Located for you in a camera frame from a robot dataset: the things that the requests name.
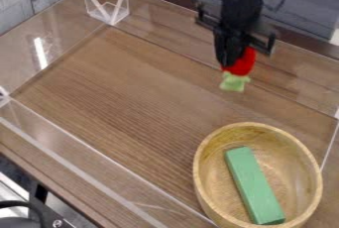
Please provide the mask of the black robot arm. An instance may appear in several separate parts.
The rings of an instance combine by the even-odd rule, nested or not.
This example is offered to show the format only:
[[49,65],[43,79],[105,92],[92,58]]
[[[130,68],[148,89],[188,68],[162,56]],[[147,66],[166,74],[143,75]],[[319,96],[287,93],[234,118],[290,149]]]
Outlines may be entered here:
[[220,66],[234,66],[247,48],[270,55],[276,34],[262,20],[264,0],[222,0],[220,14],[198,4],[196,23],[214,32],[216,60]]

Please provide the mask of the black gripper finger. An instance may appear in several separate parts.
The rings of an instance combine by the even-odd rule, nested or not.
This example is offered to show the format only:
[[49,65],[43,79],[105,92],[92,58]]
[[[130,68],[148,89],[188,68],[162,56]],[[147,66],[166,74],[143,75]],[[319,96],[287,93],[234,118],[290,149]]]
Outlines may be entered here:
[[247,36],[239,34],[232,36],[228,40],[228,61],[230,65],[234,65],[238,59],[243,56],[246,47],[248,45]]
[[230,53],[228,53],[228,36],[220,27],[215,28],[214,37],[215,37],[216,58],[222,67],[226,67],[231,63]]

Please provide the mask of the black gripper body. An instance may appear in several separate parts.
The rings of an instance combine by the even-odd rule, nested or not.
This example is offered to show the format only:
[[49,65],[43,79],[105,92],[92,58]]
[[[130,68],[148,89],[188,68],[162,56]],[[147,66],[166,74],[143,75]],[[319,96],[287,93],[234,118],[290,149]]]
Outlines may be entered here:
[[264,55],[271,54],[275,43],[275,33],[268,30],[268,25],[262,23],[259,19],[244,27],[232,26],[231,24],[226,24],[223,19],[218,19],[211,15],[204,8],[204,4],[199,3],[196,24],[211,30],[212,33],[215,28],[220,27],[228,36],[228,40],[232,36],[244,34],[248,40],[247,47],[254,48]]

